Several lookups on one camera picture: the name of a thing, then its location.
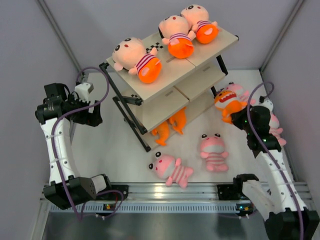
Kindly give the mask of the black-haired boy doll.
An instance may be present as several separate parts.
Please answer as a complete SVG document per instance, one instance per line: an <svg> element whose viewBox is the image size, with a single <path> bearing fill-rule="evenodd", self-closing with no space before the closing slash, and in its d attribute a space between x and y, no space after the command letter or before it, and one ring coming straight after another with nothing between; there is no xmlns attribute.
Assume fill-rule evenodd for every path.
<svg viewBox="0 0 320 240"><path fill-rule="evenodd" d="M126 70L130 75L137 76L142 83L150 84L158 78L162 70L157 54L158 49L155 46L147 50L141 39L129 37L114 48L113 66L117 72Z"/></svg>

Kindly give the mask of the boy doll orange shorts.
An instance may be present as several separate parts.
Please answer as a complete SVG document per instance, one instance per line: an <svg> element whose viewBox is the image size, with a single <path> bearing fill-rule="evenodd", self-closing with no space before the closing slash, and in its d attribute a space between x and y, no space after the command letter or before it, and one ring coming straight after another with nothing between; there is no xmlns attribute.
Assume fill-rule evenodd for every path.
<svg viewBox="0 0 320 240"><path fill-rule="evenodd" d="M188 21L180 15L169 16L158 25L162 43L177 59L186 59L194 52L192 41L196 34L190 28Z"/></svg>

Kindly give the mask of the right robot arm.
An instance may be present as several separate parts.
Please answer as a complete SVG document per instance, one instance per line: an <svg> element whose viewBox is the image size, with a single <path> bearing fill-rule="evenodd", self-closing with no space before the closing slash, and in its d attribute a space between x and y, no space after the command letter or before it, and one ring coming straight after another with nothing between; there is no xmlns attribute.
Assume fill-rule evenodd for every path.
<svg viewBox="0 0 320 240"><path fill-rule="evenodd" d="M262 168L269 191L254 174L233 179L233 192L248 198L264 220L270 240L310 240L320 223L317 211L309 210L299 196L283 160L282 148L270 133L271 112L264 106L247 106L230 115L231 123L246 132L248 148Z"/></svg>

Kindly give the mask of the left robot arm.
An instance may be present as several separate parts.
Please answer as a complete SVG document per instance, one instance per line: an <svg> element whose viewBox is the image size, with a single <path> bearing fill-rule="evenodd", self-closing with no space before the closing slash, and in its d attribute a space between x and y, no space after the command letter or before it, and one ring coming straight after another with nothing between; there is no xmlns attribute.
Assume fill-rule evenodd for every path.
<svg viewBox="0 0 320 240"><path fill-rule="evenodd" d="M97 127L103 122L98 101L94 102L92 112L88 109L93 89L93 84L88 82L77 83L73 92L63 83L45 85L46 98L35 111L49 155L49 185L44 187L43 193L62 210L93 201L97 196L107 200L113 194L105 174L80 176L72 152L71 123Z"/></svg>

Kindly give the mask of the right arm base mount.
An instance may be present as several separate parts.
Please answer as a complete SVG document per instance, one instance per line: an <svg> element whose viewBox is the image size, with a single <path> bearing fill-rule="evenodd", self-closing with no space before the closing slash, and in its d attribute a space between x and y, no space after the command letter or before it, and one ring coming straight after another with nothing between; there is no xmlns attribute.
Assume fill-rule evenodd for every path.
<svg viewBox="0 0 320 240"><path fill-rule="evenodd" d="M247 200L248 198L233 184L217 185L218 199L220 201Z"/></svg>

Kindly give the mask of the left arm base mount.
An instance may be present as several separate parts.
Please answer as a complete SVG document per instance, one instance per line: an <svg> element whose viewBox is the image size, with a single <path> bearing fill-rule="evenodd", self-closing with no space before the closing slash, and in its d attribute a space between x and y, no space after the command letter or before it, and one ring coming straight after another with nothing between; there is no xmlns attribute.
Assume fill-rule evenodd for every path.
<svg viewBox="0 0 320 240"><path fill-rule="evenodd" d="M123 199L125 200L129 194L129 185L127 184L113 184L109 193L105 193L108 189L104 189L103 191L96 194L95 198L89 197L87 201L120 201L122 199L121 193L123 195Z"/></svg>

